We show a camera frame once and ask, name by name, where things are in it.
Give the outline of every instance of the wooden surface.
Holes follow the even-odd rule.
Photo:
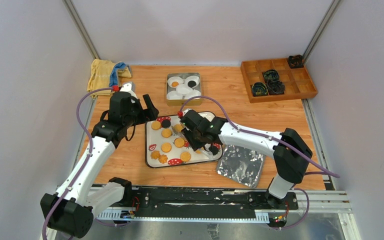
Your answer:
[[[279,73],[279,80],[284,84],[284,94],[253,96],[251,86],[261,82],[265,84],[263,72],[274,69]],[[317,95],[317,89],[307,68],[291,69],[287,58],[243,61],[240,65],[246,93],[251,103],[273,102],[293,99],[310,99]]]
[[[226,109],[230,118],[238,124],[251,128],[283,132],[285,128],[295,129],[314,151],[310,131],[307,125],[301,100],[250,103],[244,87],[239,67],[215,66],[131,66],[133,78],[124,78],[136,84],[136,94],[145,104],[142,95],[149,94],[159,115],[175,115],[179,107],[167,106],[164,87],[167,74],[198,72],[207,96],[215,98]],[[89,130],[99,121],[101,113],[109,108],[109,96],[99,96],[90,122]],[[201,106],[194,106],[197,112],[211,111],[223,116],[218,106],[204,100]],[[307,171],[317,171],[309,165]],[[276,174],[276,166],[267,158],[258,188],[267,188]],[[133,185],[148,186],[187,186],[187,187],[223,187],[246,188],[216,173],[216,162],[191,164],[186,166],[150,168],[145,164],[145,126],[136,128],[132,141],[123,140],[98,174],[96,183],[107,183],[112,177],[120,177]],[[297,187],[306,190],[324,190],[320,175],[306,176]]]

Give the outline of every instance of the tray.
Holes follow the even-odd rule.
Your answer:
[[[174,107],[174,106],[182,106],[187,99],[176,99],[176,100],[168,100],[167,99],[167,94],[171,91],[175,91],[176,89],[171,87],[168,83],[168,80],[169,78],[171,77],[179,77],[179,78],[182,78],[183,80],[185,80],[187,77],[190,77],[190,76],[197,76],[199,77],[199,84],[194,88],[195,90],[198,90],[201,92],[201,96],[204,95],[203,93],[203,88],[202,88],[202,82],[203,82],[203,79],[201,78],[201,75],[198,73],[198,72],[181,72],[181,73],[170,73],[167,75],[167,79],[165,81],[165,95],[164,95],[164,98],[165,100],[167,101],[167,105],[170,106],[170,107]],[[202,98],[197,98],[197,99],[193,99],[191,101],[189,101],[186,106],[199,106],[203,103],[203,99]]]
[[[211,121],[215,115],[212,112],[205,111],[205,112],[199,112],[201,116],[204,118],[207,118],[209,121]],[[218,154],[215,156],[212,156],[212,154],[208,151],[205,151],[203,148],[199,149],[201,153],[194,152],[192,148],[187,144],[187,141],[185,141],[185,145],[183,147],[176,147],[174,144],[174,141],[176,138],[183,138],[181,133],[176,133],[173,126],[176,124],[180,124],[180,119],[177,115],[170,115],[170,116],[160,116],[157,118],[157,121],[162,122],[162,120],[169,119],[171,122],[171,127],[169,129],[172,132],[172,135],[170,137],[163,137],[162,136],[162,130],[164,129],[161,127],[158,130],[154,130],[151,128],[151,125],[154,121],[147,122],[145,125],[145,163],[150,168],[165,168],[165,167],[174,167],[174,166],[182,166],[182,165],[190,165],[190,164],[198,164],[198,163],[206,163],[206,162],[212,162],[217,161],[220,159],[223,155],[223,151],[221,150],[221,146],[217,146],[220,150],[218,151]],[[171,144],[171,151],[170,152],[163,152],[161,149],[161,146],[163,143],[170,143]],[[160,163],[158,159],[153,159],[151,157],[151,153],[154,151],[159,151],[161,155],[167,155],[168,161],[166,163]],[[191,155],[191,158],[187,162],[181,162],[178,163],[180,159],[180,154],[182,152],[189,152]],[[174,164],[169,164],[170,160],[174,160],[172,162],[175,162]]]
[[[253,96],[251,87],[257,82],[264,83],[263,72],[270,69],[274,69],[279,73],[280,81],[285,85],[284,94]],[[240,70],[242,71],[250,103],[310,99],[314,98],[318,93],[307,68],[304,66],[291,69],[287,58],[243,61]]]

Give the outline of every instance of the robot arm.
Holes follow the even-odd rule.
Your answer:
[[[281,200],[293,185],[302,182],[308,161],[283,144],[272,140],[280,139],[311,158],[312,151],[295,130],[286,128],[284,132],[270,132],[233,123],[237,127],[235,128],[225,118],[215,117],[209,121],[191,109],[180,115],[180,122],[186,127],[182,134],[194,151],[206,144],[226,144],[255,150],[273,158],[277,174],[268,187],[267,198]]]
[[[92,195],[88,196],[88,193],[104,163],[121,140],[126,138],[127,129],[158,117],[159,111],[152,104],[149,95],[143,96],[147,106],[147,109],[143,109],[134,90],[134,84],[128,82],[111,96],[109,110],[103,112],[91,133],[91,153],[89,148],[85,150],[55,194],[45,193],[42,197],[40,207],[46,218],[66,189],[69,191],[51,215],[47,225],[49,228],[82,238],[91,228],[95,216],[114,203],[130,203],[132,200],[132,183],[118,177],[110,179],[105,187]],[[77,178],[74,184],[69,186],[75,176]]]

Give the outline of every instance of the wooden tray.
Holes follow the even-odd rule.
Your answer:
[[[279,73],[280,81],[285,85],[284,94],[253,96],[251,87],[257,82],[264,83],[263,72],[270,69],[274,69]],[[240,70],[242,71],[250,103],[310,99],[317,95],[317,88],[314,86],[307,68],[291,69],[286,58],[243,61]]]

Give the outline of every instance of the wire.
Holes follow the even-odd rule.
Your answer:
[[[305,195],[305,198],[307,199],[307,207],[305,209],[304,215],[302,215],[302,217],[301,217],[301,219],[299,221],[295,222],[292,225],[284,226],[284,227],[272,227],[272,229],[282,230],[282,229],[291,229],[293,227],[296,227],[298,224],[302,223],[304,221],[304,219],[306,219],[307,215],[309,214],[309,210],[310,210],[310,198],[309,198],[309,195],[307,194],[306,191],[304,191],[301,188],[295,188],[295,190],[299,190],[299,191],[303,192],[304,195]]]
[[[287,205],[287,208],[286,208],[285,214],[282,215],[282,217],[284,217],[284,218],[286,218],[286,216],[288,216],[288,213],[289,213],[289,203],[288,203],[288,201],[285,201],[285,204]]]
[[[44,221],[43,226],[42,226],[42,238],[43,238],[43,240],[48,240],[48,238],[46,236],[46,229],[47,229],[47,226],[48,226],[49,220],[51,219],[52,214],[55,212],[55,209],[57,209],[58,205],[61,203],[61,201],[64,199],[64,197],[68,194],[68,192],[69,192],[68,188],[70,188],[70,187],[72,187],[74,185],[74,183],[76,182],[77,178],[82,173],[83,169],[86,167],[86,164],[88,163],[89,158],[91,157],[91,154],[92,154],[92,150],[94,148],[94,142],[92,141],[92,135],[90,134],[90,132],[88,131],[86,126],[82,123],[82,120],[80,119],[80,106],[82,105],[83,101],[87,97],[89,97],[90,95],[92,95],[92,94],[94,94],[96,92],[105,91],[105,90],[112,90],[112,89],[113,89],[112,87],[105,87],[105,88],[99,88],[99,89],[90,91],[86,95],[84,95],[80,99],[78,104],[77,104],[77,108],[76,108],[77,122],[80,125],[80,127],[83,129],[83,131],[86,133],[87,138],[89,139],[89,154],[86,156],[83,164],[81,165],[81,167],[79,168],[77,173],[74,175],[73,179],[68,184],[68,186],[65,189],[65,191],[61,194],[61,196],[58,198],[58,200],[55,202],[55,204],[52,206],[52,208],[50,209],[50,211],[46,215],[45,221]]]
[[[264,137],[264,138],[269,138],[271,137],[272,140],[275,140],[276,142],[282,144],[282,145],[285,145],[286,147],[288,147],[289,149],[291,149],[292,151],[294,151],[295,153],[297,153],[298,155],[300,155],[301,157],[303,157],[305,160],[307,160],[309,163],[311,163],[312,165],[314,165],[316,168],[320,169],[322,172],[326,173],[327,175],[329,176],[332,176],[332,177],[335,177],[335,178],[339,178],[340,176],[334,172],[331,172],[329,171],[328,169],[324,168],[323,166],[317,164],[315,161],[313,161],[311,158],[309,158],[308,156],[306,156],[304,153],[302,153],[300,150],[298,150],[297,148],[295,148],[294,146],[292,146],[291,144],[281,140],[281,139],[278,139],[276,137],[273,137],[273,136],[270,136],[268,134],[264,134],[264,133],[261,133],[261,132],[255,132],[255,131],[251,131],[251,130],[245,130],[245,129],[239,129],[238,126],[236,126],[233,121],[229,118],[228,116],[228,113],[226,112],[226,110],[223,108],[223,106],[218,102],[216,101],[215,99],[209,97],[209,96],[193,96],[191,98],[189,98],[188,100],[186,100],[183,105],[180,107],[180,111],[183,111],[183,108],[186,106],[186,104],[193,100],[193,99],[198,99],[198,98],[203,98],[203,99],[208,99],[208,100],[211,100],[213,101],[215,104],[217,104],[221,111],[223,112],[224,116],[226,117],[227,121],[230,123],[230,125],[232,125],[233,128],[235,128],[236,130],[239,130],[240,132],[244,132],[244,133],[247,133],[247,134],[253,134],[253,135],[257,135],[257,136],[261,136],[261,137]]]
[[[133,132],[131,133],[130,138],[127,138],[127,135],[124,137],[127,142],[130,142],[132,140],[133,136],[135,135],[136,125],[133,126]]]
[[[131,205],[132,208],[135,206],[135,200],[137,200],[137,206],[136,206],[136,210],[135,210],[135,212],[137,212],[139,209],[139,204],[141,204],[141,203],[140,203],[139,198],[137,196],[133,197],[133,204]]]

